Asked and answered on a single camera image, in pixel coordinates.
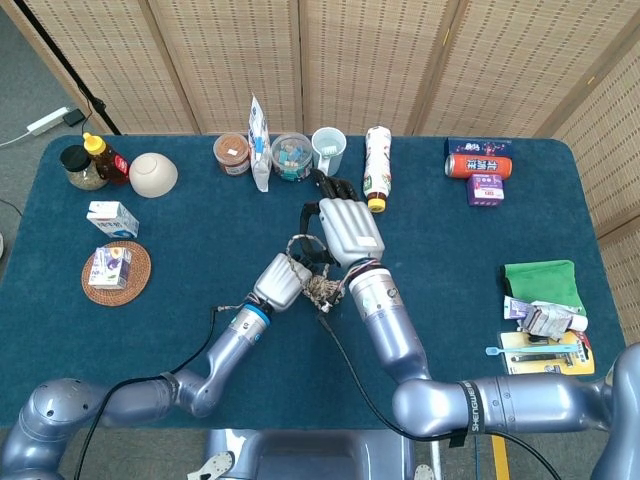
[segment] blue tablecloth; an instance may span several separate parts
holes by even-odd
[[[71,186],[58,157],[79,137],[46,150],[0,290],[2,349],[0,425],[16,419],[40,382],[75,377],[106,385],[154,375],[179,364],[203,341],[209,307],[242,300],[297,232],[300,209],[320,198],[307,180],[272,174],[269,193],[251,175],[223,174],[214,137],[108,138],[126,158],[159,152],[180,177],[166,196],[145,199],[129,186],[94,193]],[[513,140],[514,173],[499,208],[467,206],[465,182],[443,173],[443,138],[396,137],[393,190],[376,216],[387,250],[383,262],[412,316],[436,379],[504,373],[484,349],[512,324],[502,320],[499,267],[570,259],[589,314],[597,375],[622,350],[623,338],[570,150],[555,140]],[[349,137],[340,176],[361,187],[363,137]],[[96,305],[80,283],[93,250],[109,241],[85,219],[91,200],[120,200],[139,219],[138,238],[153,271],[144,292],[120,308]],[[317,223],[312,231],[321,235]],[[231,315],[220,315],[216,334]],[[390,413],[393,382],[379,368],[350,298],[331,321],[362,380]],[[193,369],[207,373],[204,359]],[[161,426],[238,428],[378,428],[342,359],[300,298],[275,315],[238,368],[220,407],[196,420],[176,409]]]

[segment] woven coaster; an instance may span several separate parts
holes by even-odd
[[[105,247],[125,247],[131,251],[131,269],[127,287],[122,290],[101,290],[89,286],[89,273],[93,266],[93,255],[91,255],[82,269],[82,289],[90,300],[100,305],[119,307],[129,303],[144,290],[151,276],[151,258],[147,251],[135,242],[112,242]]]

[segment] orange can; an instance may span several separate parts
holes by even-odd
[[[488,157],[454,153],[444,163],[444,173],[452,178],[469,178],[474,173],[500,175],[504,180],[511,176],[509,157]]]

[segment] green towel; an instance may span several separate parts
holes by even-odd
[[[574,265],[570,260],[505,265],[504,276],[507,290],[514,298],[529,303],[541,300],[581,307],[581,314],[586,315],[576,287]]]

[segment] power strip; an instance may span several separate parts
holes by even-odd
[[[56,110],[53,113],[50,113],[46,117],[42,117],[40,120],[33,122],[31,125],[27,126],[27,131],[33,135],[37,136],[43,132],[46,132],[50,128],[55,127],[59,123],[62,123],[62,117],[64,117],[71,110],[67,107],[62,107]]]

